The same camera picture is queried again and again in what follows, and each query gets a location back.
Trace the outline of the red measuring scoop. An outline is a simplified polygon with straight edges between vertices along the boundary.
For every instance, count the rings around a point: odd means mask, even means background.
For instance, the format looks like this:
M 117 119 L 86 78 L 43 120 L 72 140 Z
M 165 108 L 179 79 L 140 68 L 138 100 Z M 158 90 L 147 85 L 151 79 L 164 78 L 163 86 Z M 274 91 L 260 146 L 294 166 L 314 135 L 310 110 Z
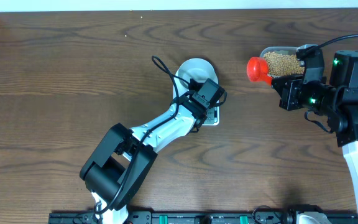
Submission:
M 247 63 L 247 76 L 250 82 L 264 82 L 272 84 L 273 78 L 269 76 L 269 65 L 264 58 L 252 57 Z

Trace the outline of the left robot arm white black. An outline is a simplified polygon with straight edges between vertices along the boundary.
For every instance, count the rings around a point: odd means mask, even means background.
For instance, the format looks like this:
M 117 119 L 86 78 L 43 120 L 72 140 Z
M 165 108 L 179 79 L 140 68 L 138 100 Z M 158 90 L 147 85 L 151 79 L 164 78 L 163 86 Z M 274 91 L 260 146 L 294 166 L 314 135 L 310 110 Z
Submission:
M 212 79 L 191 80 L 188 90 L 175 97 L 169 109 L 146 124 L 126 128 L 112 126 L 80 170 L 80 178 L 95 199 L 96 223 L 124 223 L 127 204 L 149 173 L 158 152 L 177 138 L 196 133 L 208 110 L 221 106 L 225 89 Z

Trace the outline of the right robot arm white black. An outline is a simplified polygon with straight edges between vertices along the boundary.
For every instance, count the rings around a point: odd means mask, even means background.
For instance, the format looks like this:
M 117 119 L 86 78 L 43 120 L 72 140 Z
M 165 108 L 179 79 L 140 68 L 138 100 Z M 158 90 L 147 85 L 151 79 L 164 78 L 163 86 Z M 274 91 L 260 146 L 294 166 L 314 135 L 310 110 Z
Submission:
M 335 133 L 352 178 L 358 214 L 358 50 L 339 50 L 334 54 L 330 79 L 323 76 L 322 51 L 304 59 L 302 75 L 272 80 L 285 110 L 306 109 L 326 116 L 327 133 Z

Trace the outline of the white digital kitchen scale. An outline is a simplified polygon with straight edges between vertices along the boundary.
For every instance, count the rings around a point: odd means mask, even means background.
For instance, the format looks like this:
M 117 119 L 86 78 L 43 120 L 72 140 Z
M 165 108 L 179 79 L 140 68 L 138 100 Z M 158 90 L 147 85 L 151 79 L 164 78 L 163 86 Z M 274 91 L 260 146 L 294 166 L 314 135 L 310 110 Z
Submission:
M 208 110 L 207 118 L 203 126 L 217 126 L 219 124 L 219 108 L 214 107 Z

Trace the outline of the grey bowl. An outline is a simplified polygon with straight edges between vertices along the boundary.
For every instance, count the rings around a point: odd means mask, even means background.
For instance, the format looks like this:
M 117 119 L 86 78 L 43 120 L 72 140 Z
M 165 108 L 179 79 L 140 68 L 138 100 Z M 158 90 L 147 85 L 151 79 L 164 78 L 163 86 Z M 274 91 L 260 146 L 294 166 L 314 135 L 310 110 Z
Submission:
M 198 83 L 203 83 L 210 78 L 214 82 L 219 83 L 214 67 L 202 58 L 186 60 L 180 65 L 175 75 L 187 82 L 194 79 Z

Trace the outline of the clear plastic container of beans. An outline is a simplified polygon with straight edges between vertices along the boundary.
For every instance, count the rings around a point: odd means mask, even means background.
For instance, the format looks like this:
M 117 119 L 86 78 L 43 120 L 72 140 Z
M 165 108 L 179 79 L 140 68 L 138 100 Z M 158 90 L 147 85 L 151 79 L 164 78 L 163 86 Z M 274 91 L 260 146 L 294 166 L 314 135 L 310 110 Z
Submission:
M 268 75 L 278 78 L 287 75 L 302 75 L 305 68 L 296 57 L 296 47 L 267 47 L 260 57 L 268 64 Z

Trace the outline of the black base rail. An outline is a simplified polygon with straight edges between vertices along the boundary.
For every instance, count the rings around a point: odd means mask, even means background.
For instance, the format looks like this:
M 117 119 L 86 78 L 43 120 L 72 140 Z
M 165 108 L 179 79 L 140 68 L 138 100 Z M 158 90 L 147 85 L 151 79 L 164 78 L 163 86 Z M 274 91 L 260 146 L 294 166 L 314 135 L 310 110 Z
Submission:
M 132 224 L 248 224 L 248 223 L 340 223 L 357 224 L 355 213 L 324 212 L 317 205 L 292 205 L 285 211 L 261 205 L 253 212 L 243 213 L 185 213 L 152 212 L 150 210 L 133 210 L 124 219 Z

